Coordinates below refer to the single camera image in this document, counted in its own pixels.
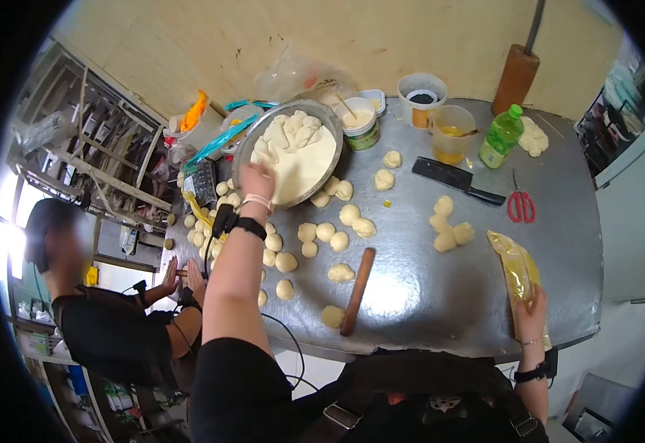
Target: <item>metal bowl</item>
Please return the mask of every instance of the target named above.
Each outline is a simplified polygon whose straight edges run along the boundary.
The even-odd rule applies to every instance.
[[[295,200],[291,200],[283,205],[275,205],[276,210],[291,208],[300,202],[308,200],[314,196],[321,188],[327,183],[327,180],[332,176],[332,171],[335,170],[339,156],[342,154],[342,123],[337,118],[337,115],[327,106],[315,100],[294,100],[292,102],[278,105],[271,108],[270,111],[264,114],[262,119],[251,125],[247,130],[246,136],[239,144],[236,154],[234,154],[234,162],[232,163],[232,180],[234,182],[234,190],[244,198],[239,184],[239,168],[243,164],[251,161],[251,154],[254,152],[254,144],[260,136],[264,135],[264,131],[269,127],[269,124],[274,120],[275,116],[285,115],[291,116],[296,111],[305,111],[308,115],[320,119],[320,122],[332,133],[335,138],[337,146],[335,147],[335,155],[332,156],[332,162],[327,168],[327,171],[322,175],[322,178],[310,190]]]

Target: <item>rolling pin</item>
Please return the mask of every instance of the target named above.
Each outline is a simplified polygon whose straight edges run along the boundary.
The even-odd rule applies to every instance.
[[[349,298],[345,319],[342,321],[342,326],[339,329],[339,334],[343,337],[349,337],[354,331],[354,324],[357,322],[357,312],[359,311],[359,305],[362,303],[362,295],[364,294],[366,282],[369,279],[369,272],[371,271],[371,264],[374,262],[375,254],[376,251],[368,247],[362,255],[362,263],[359,265],[357,278],[354,280],[354,288],[352,288],[352,297]]]

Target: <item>pink watch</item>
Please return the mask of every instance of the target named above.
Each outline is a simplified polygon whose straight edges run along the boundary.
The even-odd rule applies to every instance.
[[[244,206],[246,203],[253,201],[258,204],[262,204],[263,206],[266,207],[266,209],[269,210],[269,214],[273,214],[273,205],[271,204],[271,200],[267,199],[266,197],[262,197],[259,195],[256,195],[255,193],[248,193],[246,194],[246,197],[244,197],[244,203],[241,204],[241,206]]]

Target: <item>short black hair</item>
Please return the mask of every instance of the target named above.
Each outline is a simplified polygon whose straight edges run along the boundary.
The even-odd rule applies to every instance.
[[[25,260],[34,263],[40,274],[49,270],[45,238],[50,228],[71,227],[79,214],[79,206],[60,199],[43,199],[35,203],[25,226]]]

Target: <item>kitchen knife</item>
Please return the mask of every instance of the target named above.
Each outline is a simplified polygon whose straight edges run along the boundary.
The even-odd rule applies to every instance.
[[[506,197],[470,186],[473,174],[426,157],[417,157],[411,172],[470,194],[491,205],[502,206]]]

